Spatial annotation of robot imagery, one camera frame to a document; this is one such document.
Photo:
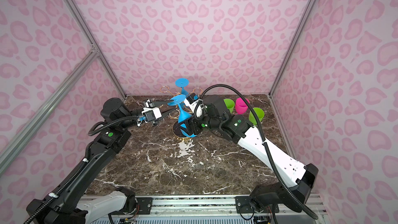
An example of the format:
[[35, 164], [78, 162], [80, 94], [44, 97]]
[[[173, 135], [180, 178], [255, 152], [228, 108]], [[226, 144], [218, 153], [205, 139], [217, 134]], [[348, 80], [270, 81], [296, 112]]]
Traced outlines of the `blue wine glass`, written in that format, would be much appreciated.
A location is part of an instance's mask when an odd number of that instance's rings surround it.
[[183, 109], [183, 105], [185, 106], [184, 104], [185, 98], [186, 98], [185, 95], [179, 94], [171, 98], [171, 100], [173, 100], [173, 103], [168, 104], [168, 106], [177, 106], [179, 109], [179, 117], [177, 122], [175, 122], [173, 125], [173, 133], [178, 138], [193, 138], [195, 137], [195, 135], [187, 135], [184, 131], [184, 121], [192, 116], [191, 113]]
[[189, 84], [189, 81], [186, 78], [179, 78], [175, 82], [175, 85], [181, 89], [180, 93], [185, 95], [185, 96], [189, 95], [189, 92], [185, 89], [185, 87], [188, 84]]

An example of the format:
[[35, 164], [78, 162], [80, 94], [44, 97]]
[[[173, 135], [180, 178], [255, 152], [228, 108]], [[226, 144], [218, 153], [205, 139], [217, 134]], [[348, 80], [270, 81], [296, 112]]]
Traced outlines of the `green wine glass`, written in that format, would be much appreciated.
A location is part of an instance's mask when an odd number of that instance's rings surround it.
[[258, 118], [259, 122], [261, 122], [265, 116], [265, 112], [264, 112], [264, 110], [262, 110], [261, 108], [258, 108], [258, 107], [254, 107], [253, 110], [254, 110], [255, 114], [253, 114], [253, 112], [249, 113], [249, 121], [251, 123], [253, 123], [254, 125], [258, 125], [256, 118]]
[[232, 99], [224, 99], [223, 100], [227, 109], [230, 111], [230, 113], [232, 114], [235, 108], [235, 102]]

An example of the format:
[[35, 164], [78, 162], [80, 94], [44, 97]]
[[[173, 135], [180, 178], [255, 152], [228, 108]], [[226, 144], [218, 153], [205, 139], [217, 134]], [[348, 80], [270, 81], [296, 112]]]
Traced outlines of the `magenta wine glass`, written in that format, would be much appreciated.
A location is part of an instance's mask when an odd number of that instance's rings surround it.
[[236, 113], [240, 115], [244, 114], [248, 110], [247, 104], [244, 102], [244, 100], [241, 97], [239, 97], [235, 101], [235, 110]]

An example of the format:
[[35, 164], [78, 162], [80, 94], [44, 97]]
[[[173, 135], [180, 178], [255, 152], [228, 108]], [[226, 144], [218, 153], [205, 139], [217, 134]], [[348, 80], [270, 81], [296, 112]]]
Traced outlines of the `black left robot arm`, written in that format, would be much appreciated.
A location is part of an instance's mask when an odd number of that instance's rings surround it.
[[141, 123], [156, 126], [171, 110], [162, 112], [162, 105], [173, 105], [173, 100], [151, 101], [143, 108], [129, 110], [119, 98], [108, 99], [101, 110], [103, 121], [88, 131], [95, 139], [85, 149], [78, 165], [58, 186], [42, 200], [29, 203], [27, 224], [89, 224], [102, 213], [94, 214], [93, 207], [79, 207], [78, 203], [99, 172], [123, 149], [131, 133], [130, 127]]

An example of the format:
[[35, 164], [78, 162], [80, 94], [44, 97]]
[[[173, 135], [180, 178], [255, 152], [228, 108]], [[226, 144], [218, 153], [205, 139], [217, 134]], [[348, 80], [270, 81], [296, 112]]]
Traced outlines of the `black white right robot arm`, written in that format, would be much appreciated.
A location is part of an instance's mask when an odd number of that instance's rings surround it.
[[242, 115], [233, 115], [224, 100], [216, 95], [197, 100], [190, 108], [192, 115], [179, 121], [175, 130], [188, 137], [205, 130], [217, 131], [223, 139], [246, 149], [274, 172], [276, 183], [257, 185], [250, 194], [249, 204], [255, 212], [283, 204], [294, 212], [305, 212], [313, 219], [318, 218], [305, 205], [318, 174], [315, 165], [304, 165], [290, 157], [265, 138], [260, 126]]

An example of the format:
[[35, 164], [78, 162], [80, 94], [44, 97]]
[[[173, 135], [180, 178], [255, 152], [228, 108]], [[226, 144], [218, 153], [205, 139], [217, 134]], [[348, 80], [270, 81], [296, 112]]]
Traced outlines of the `aluminium frame left diagonal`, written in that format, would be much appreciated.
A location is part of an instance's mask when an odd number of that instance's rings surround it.
[[35, 112], [33, 117], [21, 128], [20, 132], [13, 137], [1, 153], [1, 175], [12, 165], [34, 134], [43, 126], [55, 108], [62, 102], [97, 57], [97, 49], [91, 50], [84, 60], [60, 84], [51, 97], [48, 98], [38, 111]]

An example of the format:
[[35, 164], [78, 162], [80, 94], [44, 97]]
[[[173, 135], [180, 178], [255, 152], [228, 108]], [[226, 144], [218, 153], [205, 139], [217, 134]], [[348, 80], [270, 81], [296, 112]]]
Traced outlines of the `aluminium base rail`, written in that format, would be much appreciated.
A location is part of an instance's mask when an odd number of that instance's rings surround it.
[[254, 213], [249, 195], [170, 195], [136, 196], [137, 215], [115, 212], [95, 220], [125, 224], [265, 224], [273, 214], [280, 224], [328, 224], [330, 219], [318, 194], [312, 194], [307, 206], [317, 215], [314, 220], [304, 212], [297, 213], [280, 204], [275, 210]]

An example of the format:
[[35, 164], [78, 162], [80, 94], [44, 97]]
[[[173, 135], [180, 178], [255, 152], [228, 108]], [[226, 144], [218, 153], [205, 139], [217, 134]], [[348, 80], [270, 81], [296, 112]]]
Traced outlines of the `aluminium frame left post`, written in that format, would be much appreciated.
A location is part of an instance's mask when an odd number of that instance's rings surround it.
[[93, 35], [93, 32], [91, 31], [86, 19], [84, 18], [81, 10], [77, 6], [75, 0], [63, 0], [63, 2], [68, 7], [68, 9], [69, 9], [70, 13], [72, 14], [72, 16], [74, 17], [77, 25], [82, 30], [83, 35], [88, 40], [89, 44], [92, 46], [92, 49], [98, 53], [99, 60], [102, 64], [102, 66], [104, 67], [105, 71], [107, 72], [108, 76], [110, 77], [110, 80], [116, 87], [118, 93], [121, 95], [121, 97], [123, 99], [126, 99], [126, 97], [127, 97], [126, 92], [122, 88], [119, 80], [117, 79], [116, 74], [110, 67], [109, 62], [106, 60], [101, 48], [99, 47], [97, 40], [95, 39], [95, 37]]

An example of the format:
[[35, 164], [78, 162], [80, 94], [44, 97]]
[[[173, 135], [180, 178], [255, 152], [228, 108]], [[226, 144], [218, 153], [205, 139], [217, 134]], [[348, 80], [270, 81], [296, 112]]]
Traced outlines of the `aluminium frame post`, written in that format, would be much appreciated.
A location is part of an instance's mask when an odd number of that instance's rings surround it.
[[300, 20], [297, 24], [297, 27], [295, 28], [295, 32], [292, 36], [291, 42], [288, 46], [288, 49], [285, 53], [283, 60], [282, 60], [281, 66], [278, 70], [278, 73], [276, 75], [274, 83], [270, 89], [270, 92], [268, 94], [269, 97], [273, 97], [276, 94], [276, 90], [277, 90], [280, 82], [282, 81], [283, 74], [286, 71], [287, 66], [289, 65], [289, 62], [293, 56], [293, 53], [294, 53], [297, 45], [299, 44], [301, 36], [304, 33], [306, 25], [308, 24], [308, 22], [311, 18], [311, 15], [313, 14], [313, 11], [315, 10], [318, 2], [319, 2], [319, 0], [308, 0], [307, 5], [305, 6], [303, 13], [300, 17]]
[[104, 67], [105, 71], [107, 72], [108, 76], [110, 77], [110, 80], [116, 87], [118, 93], [121, 95], [121, 97], [123, 99], [126, 99], [126, 97], [127, 97], [126, 92], [122, 88], [119, 80], [117, 79], [116, 74], [110, 67], [109, 62], [106, 60], [101, 48], [99, 47], [97, 40], [95, 39], [95, 37], [93, 35], [93, 32], [91, 31], [86, 19], [84, 18], [81, 10], [77, 6], [75, 0], [63, 0], [63, 2], [68, 7], [68, 9], [69, 9], [70, 13], [72, 14], [72, 16], [74, 17], [77, 25], [82, 30], [83, 35], [88, 40], [89, 44], [92, 46], [92, 49], [98, 53], [99, 60], [102, 64], [102, 66]]

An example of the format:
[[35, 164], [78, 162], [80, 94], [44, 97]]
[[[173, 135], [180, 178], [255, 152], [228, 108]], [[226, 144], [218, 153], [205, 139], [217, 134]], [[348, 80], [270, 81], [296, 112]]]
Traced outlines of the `aluminium frame right post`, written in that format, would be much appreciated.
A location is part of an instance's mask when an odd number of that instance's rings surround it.
[[280, 82], [282, 81], [283, 74], [286, 71], [287, 66], [289, 65], [289, 62], [293, 56], [293, 53], [294, 53], [297, 45], [299, 44], [301, 36], [304, 33], [306, 25], [308, 24], [308, 22], [311, 18], [311, 15], [313, 14], [313, 11], [315, 10], [318, 2], [319, 2], [319, 0], [308, 0], [307, 5], [305, 6], [303, 13], [300, 17], [300, 20], [297, 24], [297, 27], [295, 28], [295, 32], [292, 36], [291, 42], [288, 46], [288, 49], [285, 53], [283, 60], [282, 60], [281, 66], [278, 70], [278, 73], [276, 75], [274, 83], [270, 89], [270, 92], [268, 94], [269, 97], [273, 97], [276, 94], [276, 90], [277, 90]]

